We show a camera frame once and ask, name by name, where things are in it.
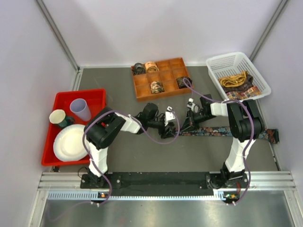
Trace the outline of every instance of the white laundry basket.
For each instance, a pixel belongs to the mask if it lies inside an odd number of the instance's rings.
[[[208,67],[210,78],[224,100],[229,98],[222,89],[218,79],[221,77],[241,74],[242,71],[248,71],[249,74],[253,76],[254,80],[252,84],[257,86],[261,92],[261,95],[248,99],[263,98],[271,93],[271,89],[267,82],[263,79],[253,63],[242,52],[228,53],[209,58],[206,60],[206,65]]]

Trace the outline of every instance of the red tray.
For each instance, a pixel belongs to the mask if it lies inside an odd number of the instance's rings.
[[[68,91],[60,92],[56,95],[53,110],[63,109],[67,116],[75,118],[75,124],[87,124],[75,114],[70,111],[70,104],[76,98],[83,98],[86,100],[91,116],[96,116],[106,106],[106,91],[105,89],[94,89],[84,91]],[[44,152],[42,157],[43,166],[64,166],[64,165],[77,165],[89,163],[89,156],[85,156],[79,161],[63,162],[57,159],[53,152],[53,142],[61,131],[60,128],[53,124],[49,124],[47,137],[44,146]]]

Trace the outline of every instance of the mug handle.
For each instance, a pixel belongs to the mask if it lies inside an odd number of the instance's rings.
[[[73,117],[67,117],[66,120],[70,123],[75,123],[75,119]]]

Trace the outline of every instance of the green mug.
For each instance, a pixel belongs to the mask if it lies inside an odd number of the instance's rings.
[[[75,119],[73,117],[66,116],[64,110],[52,111],[52,113],[49,115],[49,121],[61,129],[75,123]]]

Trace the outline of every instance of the white wall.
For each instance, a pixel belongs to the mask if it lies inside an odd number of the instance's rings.
[[[0,226],[24,227],[43,170],[55,95],[75,72],[34,0],[0,7]]]
[[[278,128],[275,151],[303,198],[303,1],[291,0],[254,64],[272,89],[261,100],[268,127]]]
[[[252,53],[277,0],[44,0],[80,66]]]

